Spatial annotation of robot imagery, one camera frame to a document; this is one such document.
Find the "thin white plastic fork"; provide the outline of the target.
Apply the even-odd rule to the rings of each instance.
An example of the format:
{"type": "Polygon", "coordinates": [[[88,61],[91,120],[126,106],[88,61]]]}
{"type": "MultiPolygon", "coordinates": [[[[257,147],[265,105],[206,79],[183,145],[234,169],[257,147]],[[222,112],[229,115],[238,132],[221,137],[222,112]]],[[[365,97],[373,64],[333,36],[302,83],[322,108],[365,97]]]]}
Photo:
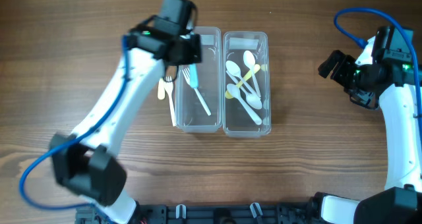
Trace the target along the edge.
{"type": "Polygon", "coordinates": [[[194,84],[191,82],[191,76],[190,76],[190,70],[189,70],[189,68],[188,67],[185,67],[183,70],[182,70],[182,73],[183,73],[183,76],[184,76],[184,78],[185,78],[185,80],[186,80],[186,83],[195,91],[195,93],[196,93],[196,95],[197,95],[197,97],[198,97],[198,99],[199,99],[199,101],[200,101],[200,103],[201,103],[201,105],[202,105],[202,107],[204,108],[204,110],[205,110],[205,112],[206,112],[206,114],[208,115],[208,116],[211,116],[211,112],[210,112],[210,109],[209,109],[209,107],[207,106],[207,104],[206,104],[206,102],[205,102],[205,100],[204,100],[204,98],[203,98],[203,96],[200,94],[200,92],[199,92],[199,90],[197,89],[197,87],[194,87],[194,84]]]}

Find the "white spoon with round bowl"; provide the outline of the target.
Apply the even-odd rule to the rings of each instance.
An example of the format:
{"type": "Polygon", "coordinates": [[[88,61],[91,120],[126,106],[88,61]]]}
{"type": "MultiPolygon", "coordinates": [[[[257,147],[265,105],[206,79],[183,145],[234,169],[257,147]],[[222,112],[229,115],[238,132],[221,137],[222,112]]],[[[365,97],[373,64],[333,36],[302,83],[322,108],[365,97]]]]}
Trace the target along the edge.
{"type": "Polygon", "coordinates": [[[258,96],[246,91],[242,85],[238,86],[238,88],[244,92],[247,103],[253,109],[262,109],[262,102],[258,96]]]}

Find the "large white plastic spoon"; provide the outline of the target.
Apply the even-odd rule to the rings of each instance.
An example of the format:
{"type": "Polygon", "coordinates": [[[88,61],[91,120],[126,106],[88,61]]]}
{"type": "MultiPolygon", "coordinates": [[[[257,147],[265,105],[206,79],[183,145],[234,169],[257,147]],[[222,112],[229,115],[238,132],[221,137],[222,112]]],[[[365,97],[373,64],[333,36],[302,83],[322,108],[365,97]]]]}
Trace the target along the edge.
{"type": "Polygon", "coordinates": [[[228,92],[239,101],[239,103],[243,106],[249,117],[254,121],[256,125],[262,124],[262,119],[255,113],[255,111],[245,102],[245,100],[241,97],[240,89],[234,84],[228,84],[226,86],[228,92]]]}

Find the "yellow plastic fork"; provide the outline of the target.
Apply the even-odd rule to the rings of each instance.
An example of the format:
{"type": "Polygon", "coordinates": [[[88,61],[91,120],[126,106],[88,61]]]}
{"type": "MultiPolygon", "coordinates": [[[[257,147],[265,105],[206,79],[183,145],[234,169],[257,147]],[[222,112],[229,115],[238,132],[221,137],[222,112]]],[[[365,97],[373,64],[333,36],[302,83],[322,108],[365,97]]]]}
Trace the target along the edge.
{"type": "Polygon", "coordinates": [[[158,82],[158,99],[163,100],[166,97],[166,91],[164,88],[164,80],[161,78],[158,82]]]}

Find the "clear plastic container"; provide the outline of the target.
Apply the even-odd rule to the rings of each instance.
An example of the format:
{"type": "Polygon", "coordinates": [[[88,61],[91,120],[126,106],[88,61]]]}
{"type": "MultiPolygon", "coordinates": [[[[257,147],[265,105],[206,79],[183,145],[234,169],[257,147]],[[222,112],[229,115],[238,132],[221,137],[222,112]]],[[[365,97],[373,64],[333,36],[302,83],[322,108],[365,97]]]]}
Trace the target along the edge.
{"type": "Polygon", "coordinates": [[[202,62],[196,64],[198,90],[210,109],[208,116],[195,91],[186,83],[182,66],[175,92],[176,127],[186,133],[215,133],[222,125],[222,35],[215,26],[198,26],[202,62]]]}
{"type": "Polygon", "coordinates": [[[231,31],[223,45],[223,129],[231,137],[258,138],[272,129],[268,36],[231,31]]]}

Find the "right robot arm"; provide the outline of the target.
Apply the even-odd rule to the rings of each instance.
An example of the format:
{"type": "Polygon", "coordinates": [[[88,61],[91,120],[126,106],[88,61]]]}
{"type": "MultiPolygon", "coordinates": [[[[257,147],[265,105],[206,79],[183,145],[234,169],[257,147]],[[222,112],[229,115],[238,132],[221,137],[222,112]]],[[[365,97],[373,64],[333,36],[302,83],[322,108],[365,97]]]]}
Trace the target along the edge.
{"type": "Polygon", "coordinates": [[[357,59],[335,50],[318,73],[343,86],[354,104],[381,109],[388,156],[384,191],[362,201],[325,194],[318,202],[318,217],[327,223],[420,223],[417,86],[404,37],[394,26],[380,27],[357,59]]]}

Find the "light blue plastic fork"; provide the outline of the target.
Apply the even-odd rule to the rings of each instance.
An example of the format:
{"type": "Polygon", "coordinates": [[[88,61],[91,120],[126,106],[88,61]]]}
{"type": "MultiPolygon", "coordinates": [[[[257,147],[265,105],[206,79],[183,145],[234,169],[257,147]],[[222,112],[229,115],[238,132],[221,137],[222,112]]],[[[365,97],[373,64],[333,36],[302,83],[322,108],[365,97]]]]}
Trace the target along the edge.
{"type": "Polygon", "coordinates": [[[190,74],[190,86],[191,88],[198,88],[198,75],[197,75],[197,69],[196,64],[189,65],[189,74],[190,74]]]}

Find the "small white plastic spoon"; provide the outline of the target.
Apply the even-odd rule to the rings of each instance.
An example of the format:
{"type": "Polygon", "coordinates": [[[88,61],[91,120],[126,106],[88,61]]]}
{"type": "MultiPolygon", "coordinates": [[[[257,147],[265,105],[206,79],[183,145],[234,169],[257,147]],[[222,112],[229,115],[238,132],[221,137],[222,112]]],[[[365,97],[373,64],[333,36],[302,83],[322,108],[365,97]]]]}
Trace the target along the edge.
{"type": "Polygon", "coordinates": [[[256,92],[257,96],[260,98],[261,97],[260,88],[258,86],[258,82],[257,82],[256,76],[255,76],[255,63],[256,63],[256,61],[255,61],[254,55],[249,50],[246,50],[244,52],[243,62],[251,71],[251,77],[253,79],[255,92],[256,92]]]}

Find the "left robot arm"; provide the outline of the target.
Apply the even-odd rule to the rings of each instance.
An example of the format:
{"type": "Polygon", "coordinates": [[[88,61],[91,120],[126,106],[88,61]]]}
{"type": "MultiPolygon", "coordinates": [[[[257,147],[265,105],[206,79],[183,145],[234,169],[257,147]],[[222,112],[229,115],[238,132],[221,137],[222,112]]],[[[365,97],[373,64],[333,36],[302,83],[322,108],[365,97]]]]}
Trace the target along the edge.
{"type": "Polygon", "coordinates": [[[193,32],[197,18],[192,1],[163,0],[158,14],[123,35],[117,70],[90,114],[70,136],[51,139],[57,184],[85,198],[112,223],[142,222],[138,202],[124,189],[127,173],[117,155],[139,108],[167,68],[201,62],[200,36],[193,32]]]}

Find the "white spoon with long handle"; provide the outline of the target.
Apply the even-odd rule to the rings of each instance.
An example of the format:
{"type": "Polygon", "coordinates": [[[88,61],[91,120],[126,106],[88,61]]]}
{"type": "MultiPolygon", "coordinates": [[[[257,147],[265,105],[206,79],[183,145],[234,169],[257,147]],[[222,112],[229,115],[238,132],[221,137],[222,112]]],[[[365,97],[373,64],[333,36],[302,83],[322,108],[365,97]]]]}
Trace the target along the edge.
{"type": "Polygon", "coordinates": [[[242,83],[247,87],[250,93],[257,95],[257,93],[251,88],[251,86],[247,83],[247,81],[242,77],[241,70],[236,63],[234,63],[233,61],[226,61],[226,69],[231,75],[238,77],[242,81],[242,83]]]}

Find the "yellow plastic spoon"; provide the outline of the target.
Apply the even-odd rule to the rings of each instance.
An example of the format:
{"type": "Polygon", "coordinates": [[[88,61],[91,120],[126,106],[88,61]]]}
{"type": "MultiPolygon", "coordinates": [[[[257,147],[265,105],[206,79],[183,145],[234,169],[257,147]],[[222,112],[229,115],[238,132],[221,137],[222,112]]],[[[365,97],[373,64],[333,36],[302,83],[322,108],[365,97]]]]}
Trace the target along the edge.
{"type": "MultiPolygon", "coordinates": [[[[254,67],[254,73],[257,73],[258,71],[260,70],[260,65],[259,64],[256,64],[255,65],[255,67],[254,67]]],[[[232,75],[228,75],[232,80],[233,80],[233,82],[236,84],[236,86],[238,87],[238,88],[240,88],[240,87],[242,87],[243,86],[243,83],[242,82],[240,82],[240,81],[238,81],[238,79],[236,79],[236,77],[234,77],[234,76],[232,76],[232,75]]],[[[252,77],[252,71],[250,70],[249,72],[247,72],[246,74],[245,74],[245,76],[243,77],[245,80],[248,80],[248,79],[250,79],[252,77]]],[[[233,98],[233,96],[226,90],[226,92],[225,92],[225,98],[226,99],[232,99],[233,98]]]]}

